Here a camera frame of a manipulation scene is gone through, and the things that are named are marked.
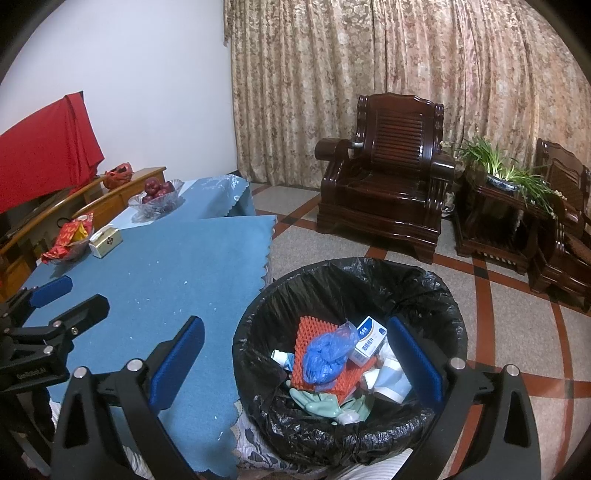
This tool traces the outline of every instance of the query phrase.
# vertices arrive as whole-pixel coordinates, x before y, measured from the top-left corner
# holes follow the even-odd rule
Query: green plant
[[[460,158],[469,167],[473,163],[479,163],[485,170],[502,179],[506,170],[504,161],[509,160],[507,157],[501,155],[499,145],[492,148],[491,143],[484,137],[474,136],[472,141],[467,140],[465,145],[458,148]]]
[[[459,148],[459,151],[467,166],[478,163],[490,175],[516,184],[526,205],[528,203],[537,205],[554,216],[548,196],[557,193],[548,187],[541,175],[517,167],[515,158],[503,156],[499,146],[492,148],[491,143],[484,137],[475,136],[472,141],[466,141],[465,144]]]

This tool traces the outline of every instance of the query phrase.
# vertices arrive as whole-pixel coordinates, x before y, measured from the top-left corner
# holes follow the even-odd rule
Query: white cloth
[[[400,455],[391,456],[371,465],[352,465],[328,474],[326,480],[391,480],[413,451],[407,448]]]

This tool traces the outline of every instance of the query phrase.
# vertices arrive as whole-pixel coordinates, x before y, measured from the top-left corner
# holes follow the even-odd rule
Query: medicine box
[[[367,317],[357,327],[359,342],[349,354],[349,359],[356,365],[362,367],[375,355],[382,342],[386,338],[386,328],[376,322],[373,318]]]

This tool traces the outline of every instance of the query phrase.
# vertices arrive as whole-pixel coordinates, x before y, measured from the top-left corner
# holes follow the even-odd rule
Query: wooden drawer
[[[97,203],[95,207],[90,210],[95,213],[93,220],[95,231],[109,223],[113,218],[123,212],[126,207],[127,203],[124,203],[121,195],[113,195],[108,199]]]

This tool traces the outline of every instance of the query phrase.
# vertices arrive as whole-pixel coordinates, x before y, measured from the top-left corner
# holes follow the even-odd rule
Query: trash can
[[[398,316],[435,341],[449,357],[466,359],[462,315],[445,283],[432,272],[386,260],[342,258],[295,270],[250,304],[233,340],[233,364],[242,405],[279,457],[302,465],[368,464],[412,448],[433,411],[418,400],[377,401],[365,422],[333,425],[301,410],[283,386],[287,373],[274,349],[294,352],[300,317],[356,326],[372,316]]]

